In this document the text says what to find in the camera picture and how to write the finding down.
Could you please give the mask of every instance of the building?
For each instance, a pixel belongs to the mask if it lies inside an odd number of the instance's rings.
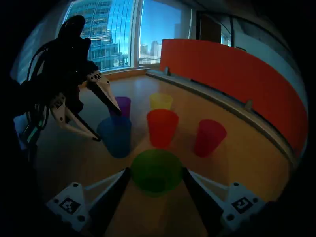
[[[148,54],[148,45],[141,45],[141,54]]]
[[[131,6],[132,0],[82,0],[71,5],[67,18],[82,15],[86,19],[81,37],[91,39],[88,60],[99,70],[129,66],[130,23],[127,22],[131,18],[128,14]]]
[[[161,55],[161,44],[159,44],[156,40],[154,40],[151,43],[151,56],[154,56],[155,58],[160,58]]]

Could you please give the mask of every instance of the red cup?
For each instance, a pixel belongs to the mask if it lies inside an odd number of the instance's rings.
[[[199,123],[194,153],[200,157],[206,157],[213,152],[226,137],[226,129],[220,123],[203,119]]]
[[[147,122],[151,144],[165,148],[175,134],[179,117],[168,109],[154,109],[147,114]]]

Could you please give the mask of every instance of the red wall panel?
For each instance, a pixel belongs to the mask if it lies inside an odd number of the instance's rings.
[[[194,39],[164,39],[160,69],[214,87],[236,99],[253,100],[253,109],[273,124],[298,155],[308,133],[301,99],[274,68],[239,49]]]

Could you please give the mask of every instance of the robotic arm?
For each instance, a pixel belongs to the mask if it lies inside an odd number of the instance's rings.
[[[93,62],[87,60],[91,40],[80,37],[84,24],[85,19],[82,16],[68,19],[62,25],[58,37],[43,45],[31,61],[26,83],[33,82],[42,93],[37,94],[41,98],[40,101],[27,112],[29,126],[20,134],[20,138],[26,143],[36,142],[40,131],[46,126],[49,110],[60,127],[100,141],[98,134],[78,115],[83,109],[83,104],[79,100],[78,85],[84,81],[87,81],[87,87],[110,110],[121,115],[110,89],[110,81],[101,75]],[[28,82],[32,62],[39,53],[41,54]],[[69,125],[70,120],[79,128]]]

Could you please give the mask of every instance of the blue sky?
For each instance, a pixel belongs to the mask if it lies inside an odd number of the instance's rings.
[[[175,24],[181,21],[181,11],[154,0],[144,0],[141,21],[141,44],[151,49],[152,41],[174,38]]]

